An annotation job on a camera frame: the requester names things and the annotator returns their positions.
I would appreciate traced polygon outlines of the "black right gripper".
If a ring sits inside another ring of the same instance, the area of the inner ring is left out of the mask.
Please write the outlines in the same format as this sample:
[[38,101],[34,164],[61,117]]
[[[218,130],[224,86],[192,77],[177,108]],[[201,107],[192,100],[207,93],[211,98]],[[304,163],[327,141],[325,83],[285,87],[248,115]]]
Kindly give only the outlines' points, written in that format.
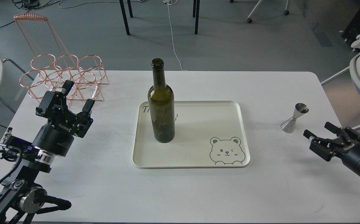
[[323,139],[306,129],[303,136],[311,141],[310,150],[325,161],[330,161],[333,157],[341,159],[345,167],[360,176],[360,133],[350,127],[337,127],[330,122],[326,122],[324,128],[337,138]]

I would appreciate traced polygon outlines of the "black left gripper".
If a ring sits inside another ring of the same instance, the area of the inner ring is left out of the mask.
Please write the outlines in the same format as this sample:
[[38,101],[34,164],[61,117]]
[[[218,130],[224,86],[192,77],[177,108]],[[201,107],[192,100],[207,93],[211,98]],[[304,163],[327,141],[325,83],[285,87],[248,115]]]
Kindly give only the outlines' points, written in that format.
[[66,156],[74,137],[85,137],[93,123],[91,110],[95,101],[87,99],[80,113],[72,113],[68,109],[66,96],[73,85],[73,81],[66,80],[61,90],[45,92],[41,103],[35,109],[35,114],[48,121],[33,140],[33,147],[51,154]]

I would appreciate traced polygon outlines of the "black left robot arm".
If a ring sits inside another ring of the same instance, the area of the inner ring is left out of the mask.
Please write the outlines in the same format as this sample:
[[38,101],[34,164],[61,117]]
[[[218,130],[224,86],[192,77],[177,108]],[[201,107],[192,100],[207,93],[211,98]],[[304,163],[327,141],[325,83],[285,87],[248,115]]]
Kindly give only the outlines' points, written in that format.
[[62,88],[46,91],[35,113],[48,121],[33,142],[12,136],[12,128],[7,129],[0,144],[0,224],[6,223],[10,208],[17,212],[10,224],[24,215],[23,223],[29,224],[35,214],[71,207],[70,201],[49,196],[35,180],[39,172],[49,173],[54,157],[66,156],[74,137],[83,138],[93,123],[94,100],[88,99],[78,114],[68,109],[67,96],[73,85],[73,81],[66,80]]

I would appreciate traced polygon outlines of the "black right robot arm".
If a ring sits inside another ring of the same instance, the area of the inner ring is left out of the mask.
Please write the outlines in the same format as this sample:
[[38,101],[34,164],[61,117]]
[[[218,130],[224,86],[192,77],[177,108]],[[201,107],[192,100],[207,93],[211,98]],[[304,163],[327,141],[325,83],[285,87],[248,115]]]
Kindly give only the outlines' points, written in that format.
[[337,127],[330,122],[326,122],[324,127],[337,137],[320,138],[306,129],[303,136],[311,140],[309,149],[325,161],[338,157],[343,165],[360,176],[360,133],[350,127]]

